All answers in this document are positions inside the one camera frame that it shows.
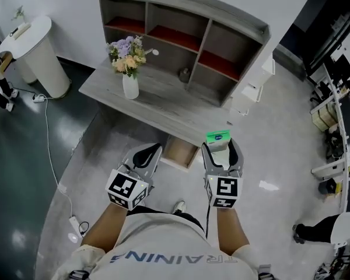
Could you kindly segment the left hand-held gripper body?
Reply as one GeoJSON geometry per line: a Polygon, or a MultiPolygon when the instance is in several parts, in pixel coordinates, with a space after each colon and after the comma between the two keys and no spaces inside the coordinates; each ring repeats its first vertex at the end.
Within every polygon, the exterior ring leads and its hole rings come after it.
{"type": "Polygon", "coordinates": [[[152,188],[151,179],[145,180],[124,163],[111,171],[105,186],[110,202],[129,211],[142,203],[152,188]]]}

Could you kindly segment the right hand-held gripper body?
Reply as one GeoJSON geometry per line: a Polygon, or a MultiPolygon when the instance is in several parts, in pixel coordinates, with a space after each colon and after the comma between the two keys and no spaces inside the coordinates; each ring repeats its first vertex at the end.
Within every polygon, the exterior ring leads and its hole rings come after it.
{"type": "Polygon", "coordinates": [[[215,208],[233,208],[242,194],[242,169],[205,170],[205,189],[208,202],[215,208]]]}

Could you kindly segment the light wooden drawer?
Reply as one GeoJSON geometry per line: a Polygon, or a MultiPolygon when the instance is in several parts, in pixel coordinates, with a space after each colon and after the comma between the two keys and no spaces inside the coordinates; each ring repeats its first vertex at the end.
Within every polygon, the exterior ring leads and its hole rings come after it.
{"type": "Polygon", "coordinates": [[[169,135],[160,161],[181,171],[188,172],[199,149],[199,147],[187,141],[169,135]]]}

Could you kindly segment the green and white carton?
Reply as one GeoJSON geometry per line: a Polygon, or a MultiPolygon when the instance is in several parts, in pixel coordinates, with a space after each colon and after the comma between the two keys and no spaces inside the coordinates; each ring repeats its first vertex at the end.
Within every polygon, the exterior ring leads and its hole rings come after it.
{"type": "Polygon", "coordinates": [[[229,129],[206,133],[206,145],[211,152],[226,150],[230,139],[231,137],[229,129]]]}

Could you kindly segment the person's right forearm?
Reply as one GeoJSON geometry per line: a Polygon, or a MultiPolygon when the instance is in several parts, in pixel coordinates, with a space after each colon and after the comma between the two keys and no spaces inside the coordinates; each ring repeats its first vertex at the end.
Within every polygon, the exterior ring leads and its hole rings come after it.
{"type": "Polygon", "coordinates": [[[230,256],[250,244],[235,209],[217,209],[217,228],[219,248],[230,256]]]}

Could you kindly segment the person's left forearm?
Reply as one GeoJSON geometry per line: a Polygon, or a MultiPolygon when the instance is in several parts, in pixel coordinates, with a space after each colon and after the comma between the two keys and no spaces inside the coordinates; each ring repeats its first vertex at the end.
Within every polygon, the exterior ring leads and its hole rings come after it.
{"type": "Polygon", "coordinates": [[[116,245],[127,213],[127,209],[114,203],[109,204],[82,239],[81,245],[102,249],[105,253],[111,251],[116,245]]]}

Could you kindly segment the person's black trousers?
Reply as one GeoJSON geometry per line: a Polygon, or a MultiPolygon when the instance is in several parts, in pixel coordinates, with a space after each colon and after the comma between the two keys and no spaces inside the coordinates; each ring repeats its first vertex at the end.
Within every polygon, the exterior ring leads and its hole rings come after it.
{"type": "Polygon", "coordinates": [[[160,237],[190,237],[206,240],[203,227],[188,213],[177,210],[173,213],[156,211],[145,206],[137,206],[128,213],[122,229],[124,237],[153,232],[160,237]]]}

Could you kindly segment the person's white t-shirt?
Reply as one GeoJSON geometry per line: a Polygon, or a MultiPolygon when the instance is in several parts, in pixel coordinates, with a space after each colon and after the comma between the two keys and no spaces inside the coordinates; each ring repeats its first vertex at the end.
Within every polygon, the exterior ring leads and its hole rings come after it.
{"type": "Polygon", "coordinates": [[[108,253],[84,245],[58,268],[52,280],[87,271],[88,280],[258,280],[253,249],[231,255],[210,245],[199,226],[166,213],[126,218],[108,253]]]}

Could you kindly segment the white storage cabinet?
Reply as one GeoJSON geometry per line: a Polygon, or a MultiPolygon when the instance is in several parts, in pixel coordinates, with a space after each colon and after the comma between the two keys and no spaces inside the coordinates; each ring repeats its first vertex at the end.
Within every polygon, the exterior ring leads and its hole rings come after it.
{"type": "Polygon", "coordinates": [[[274,75],[275,60],[273,59],[273,54],[271,54],[260,70],[254,74],[249,84],[241,92],[233,96],[230,112],[236,111],[246,116],[249,113],[249,108],[260,101],[264,84],[274,75]]]}

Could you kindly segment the white ceramic vase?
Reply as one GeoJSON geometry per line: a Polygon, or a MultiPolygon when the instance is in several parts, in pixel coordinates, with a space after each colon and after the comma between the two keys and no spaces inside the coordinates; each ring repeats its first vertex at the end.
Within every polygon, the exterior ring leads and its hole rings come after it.
{"type": "Polygon", "coordinates": [[[139,85],[137,78],[123,74],[122,86],[125,97],[130,100],[134,100],[139,96],[139,85]]]}

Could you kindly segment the beige storage crates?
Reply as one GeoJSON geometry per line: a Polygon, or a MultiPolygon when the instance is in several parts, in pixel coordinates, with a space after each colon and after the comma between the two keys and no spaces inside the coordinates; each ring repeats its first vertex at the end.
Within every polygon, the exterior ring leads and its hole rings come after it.
{"type": "Polygon", "coordinates": [[[338,124],[337,112],[333,102],[329,102],[311,115],[313,124],[321,131],[325,132],[330,127],[338,124]]]}

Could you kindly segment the black yellow box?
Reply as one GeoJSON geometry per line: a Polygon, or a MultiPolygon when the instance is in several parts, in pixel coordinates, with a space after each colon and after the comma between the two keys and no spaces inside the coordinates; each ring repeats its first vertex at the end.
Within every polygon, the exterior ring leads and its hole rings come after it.
{"type": "Polygon", "coordinates": [[[338,194],[342,191],[342,183],[336,182],[333,178],[329,178],[319,183],[318,191],[323,195],[338,194]]]}

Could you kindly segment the pastel flower bouquet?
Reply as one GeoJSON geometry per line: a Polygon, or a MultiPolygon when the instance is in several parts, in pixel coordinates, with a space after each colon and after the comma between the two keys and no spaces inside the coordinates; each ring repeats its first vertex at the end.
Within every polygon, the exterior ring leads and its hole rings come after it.
{"type": "Polygon", "coordinates": [[[143,36],[136,35],[107,43],[110,63],[117,73],[137,78],[138,68],[146,63],[146,56],[155,51],[154,48],[145,50],[142,39],[143,36]]]}

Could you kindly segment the white office desk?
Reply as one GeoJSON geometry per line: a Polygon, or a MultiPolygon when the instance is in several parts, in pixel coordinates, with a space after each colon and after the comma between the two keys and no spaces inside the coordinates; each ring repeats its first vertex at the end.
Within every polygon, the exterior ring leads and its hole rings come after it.
{"type": "Polygon", "coordinates": [[[311,109],[310,114],[313,116],[314,114],[319,113],[319,110],[326,106],[328,103],[332,103],[335,106],[344,153],[343,156],[336,161],[312,168],[311,174],[319,180],[327,180],[334,177],[336,180],[340,179],[342,181],[342,190],[339,192],[339,195],[341,196],[339,207],[341,212],[346,212],[348,206],[348,190],[350,182],[350,143],[348,143],[349,135],[345,127],[345,116],[343,115],[341,110],[342,103],[340,102],[340,91],[333,84],[333,81],[328,73],[326,65],[323,64],[321,67],[323,68],[323,71],[325,73],[324,79],[328,82],[332,93],[318,106],[311,109]]]}

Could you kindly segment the grey wooden shelf unit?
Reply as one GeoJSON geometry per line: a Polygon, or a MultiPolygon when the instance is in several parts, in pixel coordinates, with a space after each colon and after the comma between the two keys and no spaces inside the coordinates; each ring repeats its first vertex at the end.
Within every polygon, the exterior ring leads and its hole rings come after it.
{"type": "Polygon", "coordinates": [[[226,103],[270,37],[269,26],[218,0],[99,0],[108,43],[143,36],[147,63],[215,106],[226,103]],[[190,70],[188,83],[179,71],[190,70]]]}

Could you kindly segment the white round counter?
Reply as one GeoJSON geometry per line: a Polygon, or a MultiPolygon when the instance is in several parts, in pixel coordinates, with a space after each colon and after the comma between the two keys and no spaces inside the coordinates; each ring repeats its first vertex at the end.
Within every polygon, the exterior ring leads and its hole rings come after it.
{"type": "Polygon", "coordinates": [[[0,44],[1,53],[11,53],[14,60],[23,60],[36,79],[53,99],[64,97],[71,81],[62,68],[49,39],[52,20],[39,16],[16,40],[9,35],[0,44]]]}

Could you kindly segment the black double door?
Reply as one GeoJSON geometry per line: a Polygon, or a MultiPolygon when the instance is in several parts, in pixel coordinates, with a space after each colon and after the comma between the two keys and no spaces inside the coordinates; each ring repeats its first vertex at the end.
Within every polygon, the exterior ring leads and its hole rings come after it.
{"type": "Polygon", "coordinates": [[[307,0],[273,52],[300,80],[311,76],[350,33],[350,0],[307,0]]]}

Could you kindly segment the small green plant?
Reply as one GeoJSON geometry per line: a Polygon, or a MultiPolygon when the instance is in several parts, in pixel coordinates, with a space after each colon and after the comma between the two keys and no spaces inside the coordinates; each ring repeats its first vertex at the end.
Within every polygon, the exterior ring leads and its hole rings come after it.
{"type": "Polygon", "coordinates": [[[23,5],[21,5],[20,7],[18,7],[16,9],[15,15],[13,18],[11,18],[11,21],[15,22],[17,25],[21,25],[22,23],[24,23],[26,21],[23,5]]]}

